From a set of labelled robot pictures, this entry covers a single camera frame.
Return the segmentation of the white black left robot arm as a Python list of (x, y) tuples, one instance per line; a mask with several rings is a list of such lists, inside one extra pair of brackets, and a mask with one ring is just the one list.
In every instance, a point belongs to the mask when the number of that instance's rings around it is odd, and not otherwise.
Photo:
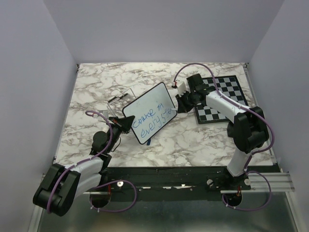
[(89, 156), (67, 166), (52, 164), (33, 196), (34, 205), (61, 217), (68, 212), (74, 199), (88, 190), (101, 191), (112, 184), (127, 183), (133, 186), (126, 180), (108, 181), (106, 168), (112, 158), (109, 153), (120, 140), (120, 135), (129, 133), (135, 117), (103, 119), (109, 130), (94, 134)]

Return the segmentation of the black framed whiteboard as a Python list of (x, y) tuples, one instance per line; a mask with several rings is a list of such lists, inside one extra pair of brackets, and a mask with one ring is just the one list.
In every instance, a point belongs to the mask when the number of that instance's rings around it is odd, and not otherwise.
[(132, 131), (143, 145), (166, 126), (177, 112), (166, 85), (161, 82), (122, 109), (125, 117), (135, 116)]

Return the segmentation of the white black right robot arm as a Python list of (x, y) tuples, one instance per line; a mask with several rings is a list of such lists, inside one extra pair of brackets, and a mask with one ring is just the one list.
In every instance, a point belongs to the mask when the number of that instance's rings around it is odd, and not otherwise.
[(227, 189), (234, 189), (239, 185), (239, 176), (244, 174), (254, 151), (269, 139), (263, 110), (240, 104), (215, 86), (207, 86), (200, 74), (188, 77), (187, 81), (190, 91), (186, 89), (184, 82), (175, 84), (178, 91), (178, 113), (188, 113), (194, 106), (201, 104), (229, 119), (227, 134), (233, 139), (236, 149), (227, 165), (229, 173), (222, 177), (222, 184)]

